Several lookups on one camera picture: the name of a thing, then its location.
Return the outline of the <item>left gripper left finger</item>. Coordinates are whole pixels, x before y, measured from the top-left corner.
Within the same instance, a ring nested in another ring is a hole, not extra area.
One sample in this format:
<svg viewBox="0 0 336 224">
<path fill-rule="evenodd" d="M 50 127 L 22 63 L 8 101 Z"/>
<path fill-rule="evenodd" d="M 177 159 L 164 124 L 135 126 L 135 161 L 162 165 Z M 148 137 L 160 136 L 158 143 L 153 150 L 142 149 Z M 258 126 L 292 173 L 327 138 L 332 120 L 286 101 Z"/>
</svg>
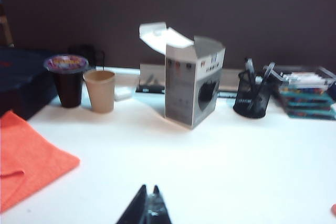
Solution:
<svg viewBox="0 0 336 224">
<path fill-rule="evenodd" d="M 142 221 L 146 199 L 146 185 L 142 185 L 117 221 L 117 224 L 140 223 Z"/>
</svg>

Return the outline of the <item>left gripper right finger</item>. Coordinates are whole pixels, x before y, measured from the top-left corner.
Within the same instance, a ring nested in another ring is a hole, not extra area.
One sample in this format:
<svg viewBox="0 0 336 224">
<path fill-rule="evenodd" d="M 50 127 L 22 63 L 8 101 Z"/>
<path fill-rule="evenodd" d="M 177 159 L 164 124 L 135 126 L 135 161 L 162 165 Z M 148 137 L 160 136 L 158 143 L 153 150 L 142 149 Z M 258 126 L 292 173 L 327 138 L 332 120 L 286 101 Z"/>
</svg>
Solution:
<svg viewBox="0 0 336 224">
<path fill-rule="evenodd" d="M 164 199 L 157 185 L 154 186 L 153 193 L 148 195 L 146 223 L 172 223 Z"/>
</svg>

